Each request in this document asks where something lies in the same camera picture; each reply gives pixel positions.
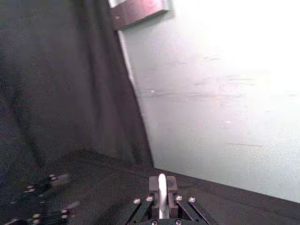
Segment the black curtain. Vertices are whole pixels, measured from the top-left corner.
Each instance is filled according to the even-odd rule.
[[[152,167],[108,2],[0,5],[2,187],[81,149]]]

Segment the bolt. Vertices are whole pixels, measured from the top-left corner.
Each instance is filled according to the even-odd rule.
[[[177,219],[177,220],[175,221],[175,224],[176,224],[176,225],[182,225],[182,220],[181,220],[181,219]]]
[[[153,220],[153,221],[151,222],[151,225],[158,225],[158,221],[157,221],[157,220]]]
[[[146,198],[146,200],[147,200],[148,202],[151,202],[151,201],[153,200],[153,197],[152,197],[152,196],[148,196],[148,197]]]
[[[136,198],[136,199],[133,201],[134,204],[139,204],[140,202],[141,202],[141,200],[140,200],[139,198]]]
[[[189,201],[190,203],[194,203],[194,202],[196,201],[196,198],[193,197],[193,196],[191,196],[191,197],[188,199],[188,201]]]
[[[177,201],[181,201],[182,200],[182,196],[181,195],[176,196],[176,200]]]

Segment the white wall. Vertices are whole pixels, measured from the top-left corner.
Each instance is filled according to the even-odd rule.
[[[173,0],[121,32],[155,167],[300,202],[299,4]]]

